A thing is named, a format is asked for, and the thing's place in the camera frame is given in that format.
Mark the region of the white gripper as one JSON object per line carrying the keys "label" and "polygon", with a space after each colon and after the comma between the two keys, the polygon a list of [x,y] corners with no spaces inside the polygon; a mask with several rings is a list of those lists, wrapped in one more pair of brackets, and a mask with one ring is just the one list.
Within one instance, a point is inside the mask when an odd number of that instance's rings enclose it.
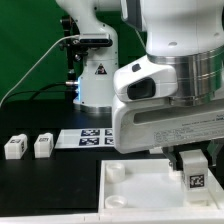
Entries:
{"label": "white gripper", "polygon": [[[154,147],[162,151],[174,171],[182,170],[182,160],[174,147],[224,138],[224,99],[195,107],[173,107],[165,99],[121,102],[112,106],[114,147],[120,153]],[[211,140],[207,152],[212,165],[222,149],[220,140]]]}

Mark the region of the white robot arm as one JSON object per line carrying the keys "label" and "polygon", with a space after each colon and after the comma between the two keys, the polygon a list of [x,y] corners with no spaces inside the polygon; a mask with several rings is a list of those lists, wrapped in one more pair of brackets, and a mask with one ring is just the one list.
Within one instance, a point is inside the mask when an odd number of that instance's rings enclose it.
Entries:
{"label": "white robot arm", "polygon": [[[75,103],[112,110],[123,153],[224,137],[224,0],[56,0],[79,29],[84,56]],[[146,53],[118,65],[116,31],[98,11],[122,13],[147,35]]]}

